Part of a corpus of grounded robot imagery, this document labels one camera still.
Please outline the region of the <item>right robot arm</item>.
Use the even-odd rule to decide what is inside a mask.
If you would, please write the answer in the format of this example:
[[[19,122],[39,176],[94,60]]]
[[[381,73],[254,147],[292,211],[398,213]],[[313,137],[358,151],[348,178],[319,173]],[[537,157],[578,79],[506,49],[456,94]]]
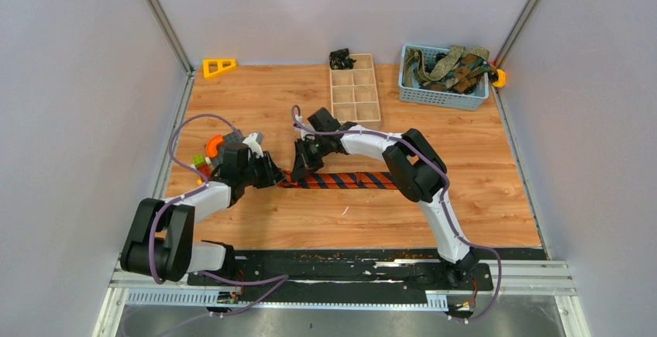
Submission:
[[[347,130],[319,132],[297,126],[294,180],[323,167],[330,153],[368,156],[385,162],[397,189],[420,207],[437,242],[442,277],[452,288],[462,288],[473,279],[478,259],[467,242],[447,192],[446,166],[416,129],[406,133],[383,133],[350,123]]]

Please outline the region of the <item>orange navy striped tie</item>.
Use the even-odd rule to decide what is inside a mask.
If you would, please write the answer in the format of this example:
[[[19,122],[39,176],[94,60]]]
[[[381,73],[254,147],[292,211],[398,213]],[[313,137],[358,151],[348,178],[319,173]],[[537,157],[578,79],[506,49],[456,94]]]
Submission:
[[[284,173],[285,179],[277,186],[286,189],[397,190],[397,185],[389,172],[315,173],[299,180],[293,180],[288,170]]]

